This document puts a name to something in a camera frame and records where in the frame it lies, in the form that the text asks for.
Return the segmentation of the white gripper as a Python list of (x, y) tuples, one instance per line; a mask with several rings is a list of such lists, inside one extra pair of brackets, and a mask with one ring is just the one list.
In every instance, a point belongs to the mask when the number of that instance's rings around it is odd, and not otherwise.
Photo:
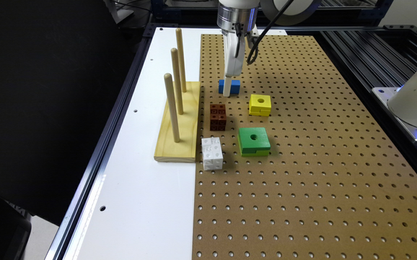
[(229, 97), (231, 92), (232, 77), (241, 75), (244, 62), (245, 46), (252, 48), (258, 39), (257, 29), (252, 29), (246, 36), (240, 38), (235, 32), (223, 31), (224, 37), (224, 88), (223, 96)]

